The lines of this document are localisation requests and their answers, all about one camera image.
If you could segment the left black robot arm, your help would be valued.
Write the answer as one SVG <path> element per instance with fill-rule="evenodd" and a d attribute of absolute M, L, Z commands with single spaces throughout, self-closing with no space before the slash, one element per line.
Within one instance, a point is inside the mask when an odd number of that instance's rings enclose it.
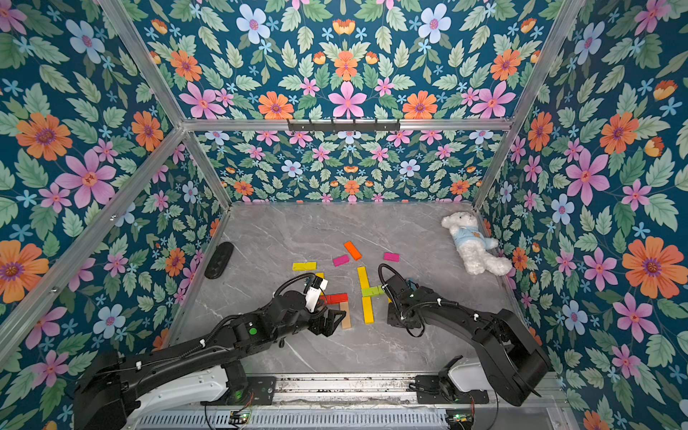
<path fill-rule="evenodd" d="M 301 331 L 329 337 L 347 315 L 321 297 L 325 279 L 307 273 L 295 280 L 303 291 L 283 284 L 266 305 L 226 316 L 195 339 L 138 355 L 98 354 L 75 384 L 75 428 L 134 428 L 156 408 L 213 402 L 225 394 L 241 398 L 247 386 L 243 358 Z"/>

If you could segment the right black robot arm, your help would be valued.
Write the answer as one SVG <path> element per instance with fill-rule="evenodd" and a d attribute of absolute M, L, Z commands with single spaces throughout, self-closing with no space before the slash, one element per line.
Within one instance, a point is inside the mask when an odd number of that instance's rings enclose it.
<path fill-rule="evenodd" d="M 552 370 L 551 360 L 529 329 L 511 311 L 478 311 L 441 297 L 399 274 L 382 280 L 391 301 L 388 324 L 419 337 L 435 326 L 469 343 L 481 374 L 502 400 L 519 407 Z"/>

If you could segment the natural wood block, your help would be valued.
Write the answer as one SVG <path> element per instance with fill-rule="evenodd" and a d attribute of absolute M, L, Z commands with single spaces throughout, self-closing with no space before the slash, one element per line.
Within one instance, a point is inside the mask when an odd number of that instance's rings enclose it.
<path fill-rule="evenodd" d="M 351 314 L 350 314 L 350 310 L 349 310 L 349 302 L 348 301 L 341 302 L 339 304 L 339 308 L 340 308 L 340 311 L 345 313 L 345 316 L 342 319 L 340 326 L 341 326 L 342 330 L 349 330 L 352 327 Z"/>

